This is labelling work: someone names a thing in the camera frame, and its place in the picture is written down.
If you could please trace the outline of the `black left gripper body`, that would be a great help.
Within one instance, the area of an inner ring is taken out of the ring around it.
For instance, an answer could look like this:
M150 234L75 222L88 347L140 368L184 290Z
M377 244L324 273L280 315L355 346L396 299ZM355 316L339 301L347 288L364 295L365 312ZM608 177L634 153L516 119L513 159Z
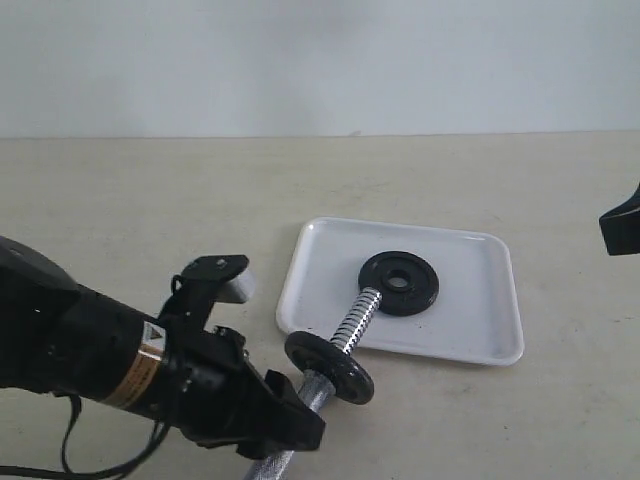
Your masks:
M180 325L168 328L167 352L149 386L149 417L197 445L271 445L280 396L245 357L245 339Z

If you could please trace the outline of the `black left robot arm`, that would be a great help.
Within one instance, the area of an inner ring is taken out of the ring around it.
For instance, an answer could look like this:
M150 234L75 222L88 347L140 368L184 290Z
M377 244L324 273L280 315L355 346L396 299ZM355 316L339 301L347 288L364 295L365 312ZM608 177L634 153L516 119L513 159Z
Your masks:
M1 241L1 384L71 394L165 422L192 442L250 459L314 451L324 420L276 371L259 373L235 330L206 329L216 303L243 303L242 254L202 256L171 281L157 316L76 282L40 252Z

